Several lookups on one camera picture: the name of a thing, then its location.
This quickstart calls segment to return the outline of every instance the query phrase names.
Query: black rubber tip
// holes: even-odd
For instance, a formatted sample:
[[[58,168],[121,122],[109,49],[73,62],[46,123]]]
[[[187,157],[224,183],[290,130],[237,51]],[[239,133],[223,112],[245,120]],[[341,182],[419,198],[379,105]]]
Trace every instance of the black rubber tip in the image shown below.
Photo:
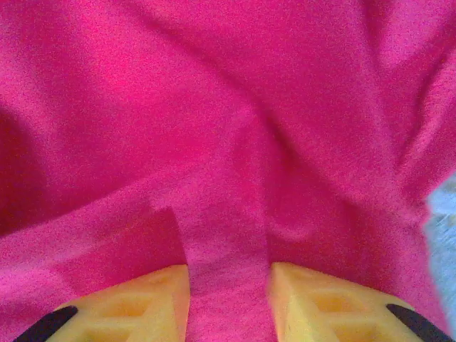
[[[386,308],[424,342],[455,342],[418,312],[396,304],[388,304]]]
[[[75,306],[66,306],[48,313],[13,342],[45,342],[77,313],[78,308]]]

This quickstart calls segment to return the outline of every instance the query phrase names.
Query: pink fabric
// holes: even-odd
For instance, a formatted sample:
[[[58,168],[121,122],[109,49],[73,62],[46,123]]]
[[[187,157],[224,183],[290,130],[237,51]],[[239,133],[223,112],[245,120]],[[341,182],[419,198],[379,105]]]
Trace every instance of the pink fabric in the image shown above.
[[[456,162],[455,4],[3,1],[0,341],[179,234],[188,341],[273,341],[277,260],[445,329],[421,225]]]

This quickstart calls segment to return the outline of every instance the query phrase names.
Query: yellow plastic object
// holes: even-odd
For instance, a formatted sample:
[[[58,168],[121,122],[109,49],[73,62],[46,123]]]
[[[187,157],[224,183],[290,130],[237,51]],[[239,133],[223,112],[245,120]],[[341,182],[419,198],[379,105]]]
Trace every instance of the yellow plastic object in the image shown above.
[[[47,342],[183,342],[187,266],[171,266],[76,299],[78,313]]]
[[[422,342],[385,307],[410,305],[293,264],[272,265],[269,300],[279,342]]]

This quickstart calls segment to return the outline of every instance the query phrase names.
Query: wrinkled fabric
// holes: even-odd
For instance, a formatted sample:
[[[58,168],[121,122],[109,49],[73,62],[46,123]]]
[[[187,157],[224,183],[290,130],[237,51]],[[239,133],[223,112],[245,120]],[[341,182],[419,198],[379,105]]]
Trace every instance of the wrinkled fabric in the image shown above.
[[[455,168],[455,4],[4,1],[0,340],[183,253],[187,341],[274,341],[271,261],[446,329],[422,226]]]

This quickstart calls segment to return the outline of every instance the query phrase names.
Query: pink shirt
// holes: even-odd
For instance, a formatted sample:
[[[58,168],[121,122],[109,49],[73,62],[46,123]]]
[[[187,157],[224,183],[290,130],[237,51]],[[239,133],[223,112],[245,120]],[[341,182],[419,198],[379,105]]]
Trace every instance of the pink shirt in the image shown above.
[[[274,341],[270,261],[445,329],[422,224],[456,161],[455,5],[3,1],[0,341],[185,257],[188,341]]]

